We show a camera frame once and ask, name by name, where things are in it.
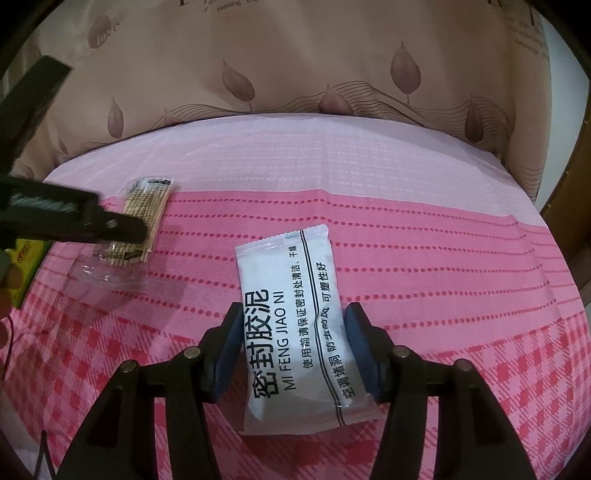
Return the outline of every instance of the clear plastic bag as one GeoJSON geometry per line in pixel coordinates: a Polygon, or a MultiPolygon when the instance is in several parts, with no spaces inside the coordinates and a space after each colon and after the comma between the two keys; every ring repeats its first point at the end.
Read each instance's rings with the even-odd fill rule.
{"type": "Polygon", "coordinates": [[[147,262],[174,180],[143,177],[129,182],[120,198],[122,213],[141,218],[148,227],[142,244],[106,242],[95,245],[80,258],[77,277],[117,290],[141,291],[147,279],[147,262]]]}

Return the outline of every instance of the bed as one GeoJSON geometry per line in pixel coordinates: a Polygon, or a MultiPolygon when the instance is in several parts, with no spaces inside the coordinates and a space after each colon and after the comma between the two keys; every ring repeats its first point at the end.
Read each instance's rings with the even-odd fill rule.
{"type": "MultiPolygon", "coordinates": [[[[177,125],[94,150],[47,181],[101,192],[179,182],[141,293],[80,280],[88,247],[56,244],[15,312],[6,394],[59,465],[117,366],[171,358],[219,324],[241,291],[234,247],[325,223],[342,306],[425,359],[469,358],[540,480],[589,428],[591,338],[569,269],[530,199],[490,153],[414,125],[329,115],[245,115],[177,125]]],[[[311,436],[240,437],[208,406],[226,479],[367,478],[383,420],[311,436]]],[[[433,474],[437,405],[421,479],[433,474]]],[[[170,478],[157,404],[162,479],[170,478]]]]}

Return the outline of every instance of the black printed line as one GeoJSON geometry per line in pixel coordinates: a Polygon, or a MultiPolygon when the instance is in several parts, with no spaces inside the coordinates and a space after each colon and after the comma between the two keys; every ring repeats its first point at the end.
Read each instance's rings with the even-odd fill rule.
{"type": "Polygon", "coordinates": [[[320,317],[320,307],[318,303],[318,292],[316,291],[316,284],[314,283],[314,274],[312,272],[312,261],[310,259],[310,251],[308,250],[308,243],[306,242],[306,235],[303,230],[300,230],[301,242],[304,245],[304,255],[306,256],[306,266],[308,268],[308,276],[310,277],[310,288],[312,290],[312,299],[314,301],[314,337],[316,338],[316,349],[320,357],[320,370],[322,376],[326,382],[326,386],[329,388],[330,395],[333,397],[335,402],[336,419],[339,425],[346,425],[343,418],[343,409],[340,405],[339,396],[336,393],[335,387],[330,381],[328,372],[326,371],[326,365],[324,364],[324,354],[322,353],[322,345],[320,344],[320,334],[318,332],[318,318],[320,317]]]}

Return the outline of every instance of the blue gripper pad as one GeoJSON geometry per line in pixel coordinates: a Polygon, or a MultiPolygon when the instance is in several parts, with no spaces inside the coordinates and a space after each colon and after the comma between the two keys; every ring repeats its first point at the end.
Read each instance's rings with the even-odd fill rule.
{"type": "Polygon", "coordinates": [[[371,325],[358,302],[345,309],[345,332],[363,386],[376,403],[389,402],[395,381],[389,359],[394,343],[388,333],[371,325]]]}
{"type": "Polygon", "coordinates": [[[205,332],[199,347],[205,359],[200,390],[207,401],[215,403],[227,389],[244,343],[244,312],[242,303],[234,302],[220,326],[205,332]]]}

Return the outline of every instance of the pink dotted stripe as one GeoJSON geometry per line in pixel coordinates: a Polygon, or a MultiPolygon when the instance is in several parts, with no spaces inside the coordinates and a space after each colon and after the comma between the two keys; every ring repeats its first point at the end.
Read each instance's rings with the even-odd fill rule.
{"type": "Polygon", "coordinates": [[[193,257],[193,258],[201,258],[202,260],[219,260],[222,262],[234,262],[236,261],[235,257],[223,257],[220,255],[209,255],[209,254],[200,254],[198,252],[187,252],[187,251],[178,251],[178,250],[154,250],[152,254],[156,255],[169,255],[170,257],[193,257]]]}
{"type": "Polygon", "coordinates": [[[183,232],[181,230],[159,230],[161,235],[185,235],[185,236],[208,236],[211,238],[243,238],[250,240],[262,240],[263,237],[255,235],[246,235],[241,233],[211,233],[211,232],[183,232]]]}
{"type": "MultiPolygon", "coordinates": [[[[56,271],[53,271],[53,270],[49,270],[49,271],[51,273],[54,273],[54,274],[59,275],[61,277],[68,277],[71,280],[78,281],[77,278],[72,277],[71,275],[64,274],[62,272],[56,272],[56,271]]],[[[37,280],[37,283],[39,283],[40,285],[42,285],[45,288],[48,288],[49,290],[51,290],[51,291],[53,291],[55,293],[59,293],[60,295],[67,296],[64,293],[60,292],[59,290],[50,287],[49,285],[43,283],[40,280],[37,280]]],[[[129,298],[129,299],[132,299],[132,300],[140,300],[140,301],[144,301],[146,303],[151,303],[151,304],[154,304],[154,305],[168,307],[168,308],[176,309],[176,310],[182,310],[184,312],[197,313],[198,315],[204,315],[206,317],[213,316],[215,318],[220,318],[221,315],[222,315],[219,312],[213,312],[211,310],[196,309],[195,307],[189,307],[187,305],[178,304],[178,303],[175,303],[175,302],[172,302],[172,301],[156,300],[156,299],[154,299],[154,298],[152,298],[152,297],[150,297],[148,295],[140,295],[140,294],[137,294],[137,293],[130,293],[130,292],[121,291],[121,290],[111,290],[111,292],[113,292],[113,293],[115,293],[115,294],[117,294],[117,295],[119,295],[121,297],[126,297],[126,298],[129,298]]],[[[94,309],[94,310],[97,310],[97,311],[100,310],[100,308],[98,308],[98,307],[92,307],[91,306],[91,308],[94,309]]]]}
{"type": "MultiPolygon", "coordinates": [[[[58,275],[59,277],[68,278],[69,280],[73,280],[73,281],[79,281],[78,278],[74,277],[73,275],[59,272],[59,271],[53,270],[52,268],[44,267],[44,270],[46,270],[54,275],[58,275]]],[[[152,276],[154,278],[166,278],[167,280],[169,280],[169,279],[170,280],[183,280],[183,281],[190,282],[190,283],[213,285],[214,287],[229,288],[232,290],[236,288],[235,283],[226,283],[226,282],[219,282],[219,281],[214,281],[214,280],[205,280],[204,278],[188,277],[186,275],[175,275],[175,274],[162,273],[162,272],[156,272],[156,271],[149,271],[148,275],[152,276]]]]}
{"type": "Polygon", "coordinates": [[[236,198],[223,198],[223,199],[171,199],[169,203],[209,203],[209,202],[239,202],[239,203],[261,203],[261,204],[268,204],[268,205],[303,205],[305,203],[325,203],[331,207],[340,207],[340,208],[351,208],[356,210],[375,210],[378,212],[393,212],[393,213],[409,213],[412,215],[425,215],[425,216],[432,216],[432,217],[440,217],[440,218],[450,218],[454,220],[465,220],[468,222],[474,223],[484,223],[487,225],[494,225],[494,226],[503,226],[509,227],[517,225],[518,222],[510,222],[510,223],[498,223],[498,222],[490,222],[486,220],[478,220],[474,218],[467,218],[464,216],[459,215],[448,215],[444,213],[433,213],[433,212],[426,212],[424,210],[407,210],[407,209],[398,209],[398,208],[388,208],[388,207],[375,207],[375,206],[361,206],[361,205],[352,205],[350,203],[335,203],[323,198],[315,198],[315,199],[307,199],[307,200],[294,200],[294,201],[283,201],[283,200],[255,200],[255,199],[236,199],[236,198]]]}
{"type": "Polygon", "coordinates": [[[520,287],[520,288],[506,288],[503,290],[439,290],[439,291],[422,291],[418,293],[407,293],[407,294],[373,294],[373,295],[357,295],[356,297],[340,297],[341,300],[346,301],[360,301],[360,300],[404,300],[404,299],[412,299],[412,298],[425,298],[425,297],[446,297],[446,296],[465,296],[465,297],[477,297],[482,295],[506,295],[511,293],[522,293],[526,291],[535,291],[544,288],[546,285],[549,285],[550,282],[544,282],[540,285],[536,285],[533,287],[520,287]]]}
{"type": "Polygon", "coordinates": [[[539,244],[536,242],[530,242],[532,245],[536,245],[537,247],[556,247],[558,248],[557,244],[539,244]]]}
{"type": "Polygon", "coordinates": [[[173,301],[156,300],[148,295],[139,295],[137,293],[130,293],[127,291],[120,291],[120,290],[112,290],[112,291],[121,297],[128,297],[132,300],[144,301],[146,303],[151,303],[151,304],[162,306],[162,307],[168,307],[169,309],[182,310],[184,312],[189,312],[189,313],[197,313],[198,315],[203,315],[206,317],[213,316],[214,318],[220,318],[222,316],[222,314],[219,312],[213,312],[211,310],[197,309],[195,307],[189,307],[187,305],[182,305],[180,303],[175,303],[173,301]]]}
{"type": "Polygon", "coordinates": [[[444,250],[448,252],[464,252],[474,254],[489,254],[489,255],[509,255],[511,257],[521,257],[529,255],[534,252],[534,249],[526,250],[525,252],[501,252],[496,250],[478,250],[473,248],[456,248],[456,247],[440,247],[438,245],[390,245],[390,244],[363,244],[363,243],[347,243],[347,242],[330,242],[335,247],[359,247],[359,248],[393,248],[400,250],[444,250]]]}
{"type": "MultiPolygon", "coordinates": [[[[501,340],[495,340],[494,342],[489,342],[489,343],[484,343],[483,345],[475,345],[475,346],[470,346],[468,348],[465,349],[461,349],[461,351],[465,351],[465,352],[470,352],[470,353],[476,353],[479,352],[481,350],[486,350],[490,347],[499,347],[499,346],[503,346],[506,344],[514,344],[516,341],[521,340],[523,337],[529,335],[536,335],[538,332],[546,332],[548,330],[550,330],[551,327],[555,327],[556,323],[558,323],[559,321],[568,321],[568,320],[572,320],[575,319],[579,316],[581,316],[584,313],[584,310],[581,310],[578,313],[575,313],[574,315],[571,315],[569,317],[558,317],[556,320],[554,320],[554,322],[550,323],[550,324],[546,324],[543,325],[537,329],[534,330],[530,330],[529,332],[524,332],[524,333],[518,333],[517,335],[514,335],[512,337],[508,337],[508,338],[503,338],[501,340]]],[[[445,357],[445,356],[457,356],[459,353],[459,351],[457,350],[449,350],[449,351],[445,351],[445,352],[440,352],[437,353],[436,355],[439,357],[445,357]]]]}
{"type": "Polygon", "coordinates": [[[343,225],[343,226],[351,226],[351,227],[367,227],[367,228],[382,228],[382,229],[390,229],[390,230],[409,230],[409,231],[420,231],[420,232],[437,232],[437,233],[450,233],[453,235],[467,235],[467,236],[475,236],[480,238],[493,238],[497,240],[522,240],[526,238],[526,235],[520,236],[498,236],[498,235],[485,235],[483,233],[474,233],[474,232],[464,232],[458,230],[449,230],[449,229],[442,229],[442,228],[428,228],[428,227],[419,227],[419,226],[399,226],[399,225],[384,225],[379,223],[359,223],[359,222],[344,222],[341,220],[334,220],[331,218],[327,218],[324,216],[308,216],[308,217],[299,217],[299,218],[282,218],[282,217],[268,217],[268,216],[255,216],[255,215],[246,215],[246,214],[239,214],[239,213],[212,213],[212,214],[182,214],[182,213],[169,213],[167,215],[163,215],[163,217],[178,217],[178,218],[244,218],[244,219],[251,219],[251,220],[268,220],[271,222],[303,222],[304,220],[322,220],[328,223],[332,223],[334,225],[343,225]]]}
{"type": "Polygon", "coordinates": [[[534,268],[460,268],[460,267],[336,267],[337,272],[385,272],[385,273],[430,273],[430,272],[458,272],[458,273],[530,273],[539,270],[542,265],[534,268]]]}
{"type": "Polygon", "coordinates": [[[78,257],[64,257],[63,255],[55,254],[53,251],[47,254],[48,257],[59,258],[60,260],[76,260],[78,257]]]}
{"type": "MultiPolygon", "coordinates": [[[[64,297],[69,302],[69,305],[79,304],[79,305],[82,305],[84,307],[87,307],[90,310],[94,310],[95,312],[98,312],[98,313],[107,313],[104,310],[100,309],[98,306],[81,302],[81,301],[79,301],[78,299],[76,299],[74,297],[70,297],[69,295],[64,294],[62,291],[60,291],[60,290],[58,290],[56,288],[50,287],[49,285],[43,283],[42,281],[38,281],[37,283],[39,283],[39,285],[41,287],[46,288],[46,289],[52,291],[53,293],[56,293],[56,294],[64,297]]],[[[128,296],[130,296],[130,297],[133,296],[134,298],[138,297],[138,295],[133,295],[133,294],[128,294],[128,296]]],[[[51,306],[50,303],[48,303],[45,300],[43,300],[40,296],[33,294],[33,297],[35,297],[38,301],[44,303],[45,305],[51,306]]],[[[115,316],[115,318],[119,322],[124,323],[126,325],[133,325],[134,327],[137,327],[140,330],[144,330],[146,332],[150,332],[150,333],[162,335],[162,336],[171,338],[172,340],[174,340],[176,342],[189,343],[189,344],[195,344],[196,343],[196,340],[193,339],[193,338],[189,338],[189,337],[185,337],[185,336],[181,336],[181,335],[176,335],[174,333],[168,333],[168,332],[165,332],[163,330],[159,330],[159,329],[157,329],[155,327],[152,327],[150,325],[145,325],[143,323],[138,323],[138,322],[135,322],[133,320],[126,319],[124,317],[115,316]]]]}
{"type": "Polygon", "coordinates": [[[533,235],[549,235],[549,236],[552,236],[552,233],[551,232],[547,232],[547,231],[546,232],[534,232],[532,230],[528,230],[527,228],[523,228],[523,227],[521,227],[521,230],[523,230],[526,233],[531,233],[533,235]]]}
{"type": "Polygon", "coordinates": [[[213,285],[214,287],[231,288],[231,289],[236,288],[235,283],[225,283],[225,282],[219,282],[219,281],[213,281],[213,280],[205,280],[204,278],[188,277],[186,275],[174,275],[174,274],[170,274],[170,273],[156,272],[156,271],[149,271],[148,275],[152,276],[152,277],[166,278],[166,279],[171,279],[171,280],[182,280],[182,281],[186,281],[186,282],[190,282],[190,283],[213,285]]]}
{"type": "Polygon", "coordinates": [[[474,317],[461,317],[461,318],[445,319],[445,320],[426,320],[423,322],[408,322],[408,323],[402,323],[401,325],[392,325],[392,326],[386,325],[386,326],[384,326],[384,329],[385,330],[399,330],[401,328],[407,329],[407,328],[432,327],[432,326],[435,326],[435,327],[442,326],[443,327],[443,326],[447,326],[447,325],[457,325],[459,323],[484,322],[486,320],[495,320],[495,319],[500,319],[500,318],[514,317],[514,316],[521,315],[524,313],[539,312],[540,310],[544,310],[544,309],[550,307],[554,303],[556,303],[556,300],[551,300],[551,301],[544,303],[542,305],[530,307],[527,309],[510,310],[508,312],[502,312],[502,313],[490,313],[490,314],[484,314],[484,315],[474,316],[474,317]]]}
{"type": "Polygon", "coordinates": [[[542,257],[542,255],[536,255],[537,258],[542,258],[544,260],[564,260],[564,257],[562,255],[559,255],[558,257],[542,257]]]}
{"type": "Polygon", "coordinates": [[[562,300],[562,301],[557,302],[556,305],[564,305],[566,303],[570,303],[572,301],[577,301],[577,300],[580,300],[580,299],[581,299],[581,297],[575,297],[573,299],[562,300]]]}
{"type": "Polygon", "coordinates": [[[576,283],[558,283],[556,285],[551,285],[550,288],[565,288],[565,287],[575,287],[576,283]]]}

